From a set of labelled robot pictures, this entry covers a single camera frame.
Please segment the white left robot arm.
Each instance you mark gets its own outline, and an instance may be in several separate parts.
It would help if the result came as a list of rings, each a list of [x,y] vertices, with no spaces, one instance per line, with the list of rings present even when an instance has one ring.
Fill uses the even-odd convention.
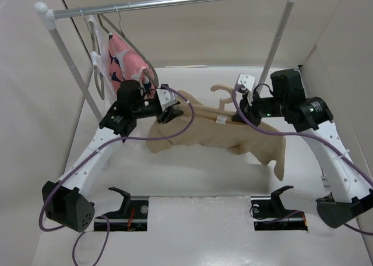
[[[168,85],[152,88],[149,83],[123,81],[115,102],[99,122],[94,137],[79,159],[56,182],[44,184],[39,228],[43,232],[70,228],[82,233],[97,218],[107,219],[112,214],[120,218],[126,216],[131,209],[130,193],[110,187],[113,193],[110,198],[93,201],[89,198],[90,188],[111,155],[125,141],[138,140],[131,135],[138,120],[156,117],[168,124],[182,115],[175,108],[180,100],[189,109],[193,108],[184,95]]]

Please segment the beige t shirt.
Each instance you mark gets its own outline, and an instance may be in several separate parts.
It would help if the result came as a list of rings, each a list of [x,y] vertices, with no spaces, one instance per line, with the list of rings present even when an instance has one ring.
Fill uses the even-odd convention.
[[[181,135],[161,141],[148,140],[146,146],[151,153],[171,149],[175,145],[200,144],[213,148],[224,148],[236,155],[252,153],[264,166],[276,162],[274,174],[284,179],[286,139],[283,136],[262,134],[249,125],[231,120],[233,111],[218,113],[216,108],[204,106],[186,91],[179,91],[192,104],[195,118],[192,125]]]

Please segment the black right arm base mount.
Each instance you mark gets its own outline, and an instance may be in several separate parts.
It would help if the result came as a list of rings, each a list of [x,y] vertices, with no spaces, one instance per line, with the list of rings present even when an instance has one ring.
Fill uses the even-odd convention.
[[[308,231],[305,214],[301,211],[286,209],[280,196],[294,188],[286,185],[267,196],[252,196],[249,214],[253,218],[254,231]]]

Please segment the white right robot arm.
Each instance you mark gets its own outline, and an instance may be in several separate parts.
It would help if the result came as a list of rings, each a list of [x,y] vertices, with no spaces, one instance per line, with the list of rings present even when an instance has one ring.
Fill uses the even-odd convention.
[[[333,229],[347,226],[372,209],[372,179],[352,162],[326,102],[306,97],[298,71],[284,69],[270,78],[270,96],[260,97],[262,84],[253,76],[238,76],[232,91],[233,121],[273,137],[301,137],[319,164],[328,194],[303,194],[286,185],[271,193],[269,207],[259,215],[273,223],[302,212],[319,216]]]

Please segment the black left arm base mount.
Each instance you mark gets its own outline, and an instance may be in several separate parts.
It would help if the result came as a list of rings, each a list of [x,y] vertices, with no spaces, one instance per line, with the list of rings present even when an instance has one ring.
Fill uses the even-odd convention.
[[[95,214],[92,228],[95,232],[145,232],[149,212],[149,197],[131,196],[130,193],[110,187],[93,200]]]

